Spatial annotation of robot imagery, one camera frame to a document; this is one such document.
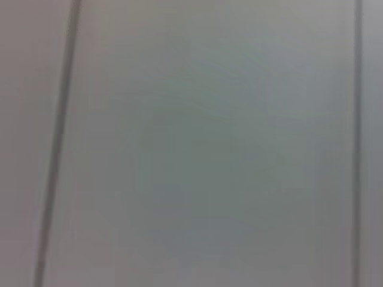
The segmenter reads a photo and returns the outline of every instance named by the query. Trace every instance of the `dark vertical groove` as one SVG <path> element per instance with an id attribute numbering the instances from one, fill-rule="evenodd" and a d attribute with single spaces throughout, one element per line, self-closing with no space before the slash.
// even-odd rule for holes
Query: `dark vertical groove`
<path id="1" fill-rule="evenodd" d="M 361 108 L 363 0 L 355 0 L 354 150 L 352 171 L 352 287 L 361 286 Z"/>
<path id="2" fill-rule="evenodd" d="M 63 66 L 59 83 L 59 101 L 57 103 L 48 177 L 45 186 L 45 202 L 39 234 L 38 258 L 34 273 L 34 287 L 42 287 L 44 281 L 45 264 L 50 239 L 54 200 L 56 197 L 57 179 L 59 175 L 63 134 L 65 129 L 65 116 L 67 110 L 66 107 L 68 105 L 69 86 L 71 82 L 78 18 L 80 15 L 80 3 L 81 0 L 72 0 L 71 10 L 69 12 L 68 30 L 65 39 L 65 48 L 62 62 Z"/>

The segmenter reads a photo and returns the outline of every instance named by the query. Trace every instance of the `vertical line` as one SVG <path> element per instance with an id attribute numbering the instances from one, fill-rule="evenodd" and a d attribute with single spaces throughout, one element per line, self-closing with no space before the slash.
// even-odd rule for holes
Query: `vertical line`
<path id="1" fill-rule="evenodd" d="M 363 0 L 355 0 L 354 23 L 354 150 L 352 167 L 352 287 L 361 286 L 361 109 Z"/>
<path id="2" fill-rule="evenodd" d="M 81 0 L 72 0 L 68 19 L 68 30 L 65 39 L 63 65 L 59 83 L 59 100 L 54 122 L 48 177 L 45 186 L 45 202 L 39 233 L 37 264 L 34 272 L 34 287 L 42 287 L 46 265 L 46 257 L 52 225 L 54 201 L 56 197 L 57 179 L 65 129 L 66 110 L 68 106 L 69 87 L 71 82 L 74 48 L 77 36 L 78 18 Z"/>

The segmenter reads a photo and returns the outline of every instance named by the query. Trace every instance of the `white panel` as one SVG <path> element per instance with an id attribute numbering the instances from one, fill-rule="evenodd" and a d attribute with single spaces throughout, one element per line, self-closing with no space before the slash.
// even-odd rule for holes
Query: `white panel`
<path id="1" fill-rule="evenodd" d="M 383 285 L 383 2 L 363 0 L 361 287 Z"/>
<path id="2" fill-rule="evenodd" d="M 351 286 L 353 15 L 85 0 L 45 286 Z"/>
<path id="3" fill-rule="evenodd" d="M 68 12 L 0 1 L 0 286 L 33 284 Z"/>

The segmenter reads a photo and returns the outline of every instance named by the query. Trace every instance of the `gray surface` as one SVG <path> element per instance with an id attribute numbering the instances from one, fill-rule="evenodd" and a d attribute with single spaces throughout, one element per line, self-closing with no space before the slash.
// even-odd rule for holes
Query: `gray surface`
<path id="1" fill-rule="evenodd" d="M 0 2 L 0 285 L 32 287 L 69 1 Z"/>
<path id="2" fill-rule="evenodd" d="M 353 4 L 84 2 L 46 286 L 351 286 Z"/>
<path id="3" fill-rule="evenodd" d="M 383 3 L 363 1 L 361 287 L 383 285 Z"/>

